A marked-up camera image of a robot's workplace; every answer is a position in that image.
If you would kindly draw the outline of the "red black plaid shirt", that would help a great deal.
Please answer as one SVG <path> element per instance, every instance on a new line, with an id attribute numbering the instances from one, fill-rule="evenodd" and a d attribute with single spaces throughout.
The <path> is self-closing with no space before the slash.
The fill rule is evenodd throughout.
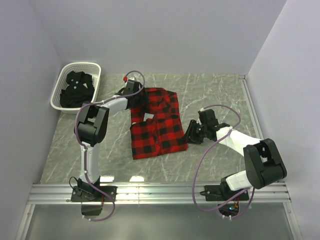
<path id="1" fill-rule="evenodd" d="M 134 160 L 186 151 L 176 92 L 146 89 L 149 102 L 131 109 L 131 151 Z"/>

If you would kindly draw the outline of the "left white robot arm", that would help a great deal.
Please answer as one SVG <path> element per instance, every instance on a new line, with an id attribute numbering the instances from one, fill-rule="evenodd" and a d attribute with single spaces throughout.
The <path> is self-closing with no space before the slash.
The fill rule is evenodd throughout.
<path id="1" fill-rule="evenodd" d="M 111 98 L 84 104 L 78 111 L 74 133 L 81 148 L 81 174 L 77 187 L 89 201 L 96 201 L 104 193 L 100 189 L 99 148 L 107 133 L 109 117 L 147 102 L 143 85 L 126 86 Z"/>

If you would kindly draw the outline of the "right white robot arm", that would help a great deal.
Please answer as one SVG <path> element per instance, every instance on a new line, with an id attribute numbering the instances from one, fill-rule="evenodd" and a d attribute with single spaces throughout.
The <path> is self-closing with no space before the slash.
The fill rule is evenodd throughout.
<path id="1" fill-rule="evenodd" d="M 198 114 L 198 120 L 189 122 L 184 135 L 187 143 L 199 145 L 207 138 L 244 157 L 245 170 L 221 179 L 218 194 L 224 199 L 233 199 L 238 190 L 261 189 L 287 177 L 287 169 L 272 139 L 254 138 L 227 123 L 219 123 L 212 109 L 203 109 Z"/>

